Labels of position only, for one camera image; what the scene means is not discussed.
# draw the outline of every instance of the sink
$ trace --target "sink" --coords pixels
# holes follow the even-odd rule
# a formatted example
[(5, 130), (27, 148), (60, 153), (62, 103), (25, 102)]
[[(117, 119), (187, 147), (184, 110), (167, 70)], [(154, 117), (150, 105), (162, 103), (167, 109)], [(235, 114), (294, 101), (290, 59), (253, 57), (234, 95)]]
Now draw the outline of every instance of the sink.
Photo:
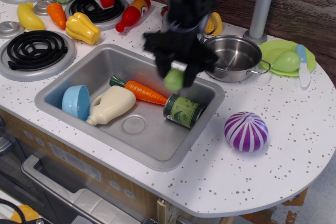
[(92, 126), (61, 109), (68, 87), (86, 85), (92, 102), (110, 87), (109, 79), (114, 74), (125, 81), (142, 83), (167, 98), (172, 94), (164, 87), (154, 60), (117, 45), (104, 44), (42, 89), (35, 97), (35, 104), (150, 168), (170, 170), (183, 160), (224, 100), (224, 90), (219, 85), (199, 77), (191, 87), (178, 91), (178, 95), (207, 106), (192, 129), (166, 119), (164, 106), (140, 100), (126, 114), (106, 125)]

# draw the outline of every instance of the stainless steel pot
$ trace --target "stainless steel pot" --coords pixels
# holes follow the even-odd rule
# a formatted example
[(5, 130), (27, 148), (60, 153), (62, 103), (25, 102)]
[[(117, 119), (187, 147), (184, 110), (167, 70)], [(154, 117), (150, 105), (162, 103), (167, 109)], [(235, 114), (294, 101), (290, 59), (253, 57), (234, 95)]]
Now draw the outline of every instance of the stainless steel pot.
[[(264, 74), (271, 68), (270, 63), (262, 60), (263, 54), (259, 47), (249, 39), (235, 35), (219, 35), (205, 41), (204, 45), (219, 57), (214, 71), (206, 71), (217, 80), (243, 81), (253, 73)], [(269, 66), (265, 72), (255, 71), (261, 61)]]

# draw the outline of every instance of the purple striped ball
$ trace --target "purple striped ball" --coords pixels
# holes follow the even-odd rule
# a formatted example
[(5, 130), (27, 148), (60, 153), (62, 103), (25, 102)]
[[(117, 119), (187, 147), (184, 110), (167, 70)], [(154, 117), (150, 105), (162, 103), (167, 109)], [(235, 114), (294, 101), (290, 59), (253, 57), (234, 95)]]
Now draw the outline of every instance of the purple striped ball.
[(266, 143), (268, 129), (260, 116), (239, 112), (227, 120), (224, 134), (233, 148), (241, 152), (255, 152)]

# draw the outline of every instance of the faucet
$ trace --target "faucet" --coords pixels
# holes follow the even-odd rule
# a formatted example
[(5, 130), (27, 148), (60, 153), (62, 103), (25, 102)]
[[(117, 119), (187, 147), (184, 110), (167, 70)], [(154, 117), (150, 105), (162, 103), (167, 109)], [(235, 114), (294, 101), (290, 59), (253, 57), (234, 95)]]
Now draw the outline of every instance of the faucet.
[(272, 0), (256, 0), (250, 29), (244, 33), (244, 37), (256, 44), (262, 44), (267, 40), (264, 32), (265, 24)]

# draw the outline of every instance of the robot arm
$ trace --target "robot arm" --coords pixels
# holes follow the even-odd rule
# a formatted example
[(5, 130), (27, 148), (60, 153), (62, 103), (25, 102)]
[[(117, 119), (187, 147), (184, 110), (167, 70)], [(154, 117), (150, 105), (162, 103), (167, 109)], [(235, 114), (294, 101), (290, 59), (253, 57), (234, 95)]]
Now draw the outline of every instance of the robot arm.
[(192, 85), (196, 75), (212, 71), (217, 56), (199, 41), (215, 0), (169, 0), (168, 12), (163, 17), (163, 29), (144, 34), (144, 49), (155, 55), (159, 74), (164, 78), (174, 60), (187, 64), (184, 86)]

